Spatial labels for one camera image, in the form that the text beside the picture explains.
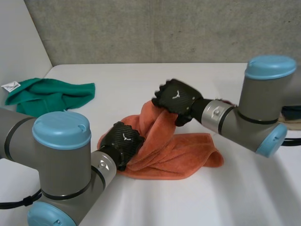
black cable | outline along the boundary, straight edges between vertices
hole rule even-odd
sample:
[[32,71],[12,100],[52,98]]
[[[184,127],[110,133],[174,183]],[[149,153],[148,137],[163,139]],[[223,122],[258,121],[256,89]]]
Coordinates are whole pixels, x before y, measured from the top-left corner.
[[18,202],[0,202],[0,210],[8,210],[17,208],[20,206],[30,206],[33,202],[37,201],[40,197],[42,197],[41,189],[38,190],[33,196],[28,196],[24,198],[22,201]]
[[285,138],[282,146],[301,146],[301,138]]

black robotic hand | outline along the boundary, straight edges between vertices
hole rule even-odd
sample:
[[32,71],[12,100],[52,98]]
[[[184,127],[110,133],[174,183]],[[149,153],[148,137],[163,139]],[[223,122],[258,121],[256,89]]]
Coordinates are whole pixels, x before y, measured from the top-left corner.
[[151,100],[152,103],[157,107],[167,109],[170,113],[178,114],[176,126],[183,126],[190,122],[193,103],[198,99],[203,99],[200,92],[176,79],[166,81],[166,84],[159,88],[160,91],[155,93],[156,97]]
[[137,130],[119,121],[102,139],[100,151],[106,152],[105,148],[109,147],[107,154],[111,155],[115,152],[113,159],[117,168],[124,171],[127,163],[139,151],[143,143],[144,138],[140,136]]

white tag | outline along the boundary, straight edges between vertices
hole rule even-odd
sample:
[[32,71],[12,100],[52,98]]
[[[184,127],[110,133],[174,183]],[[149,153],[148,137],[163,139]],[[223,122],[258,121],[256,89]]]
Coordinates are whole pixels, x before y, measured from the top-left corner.
[[4,89],[6,89],[8,92],[11,92],[11,91],[15,90],[16,88],[18,88],[20,86],[21,85],[18,82],[13,81],[11,83],[2,85],[1,87],[3,87]]

white wall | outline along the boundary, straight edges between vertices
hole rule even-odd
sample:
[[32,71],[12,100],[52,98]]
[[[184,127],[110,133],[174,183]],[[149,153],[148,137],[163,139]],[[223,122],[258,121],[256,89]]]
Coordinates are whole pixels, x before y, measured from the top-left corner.
[[[23,0],[0,0],[0,85],[44,77],[52,68]],[[7,92],[0,90],[0,106]]]

white logo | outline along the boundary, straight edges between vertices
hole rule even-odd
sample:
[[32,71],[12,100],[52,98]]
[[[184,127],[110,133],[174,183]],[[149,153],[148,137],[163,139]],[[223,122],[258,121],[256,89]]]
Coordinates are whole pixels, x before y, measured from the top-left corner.
[[177,90],[177,95],[173,97],[173,99],[179,98],[180,97],[180,92]]
[[132,139],[126,138],[126,136],[124,136],[124,133],[122,135],[123,135],[124,140],[132,140]]

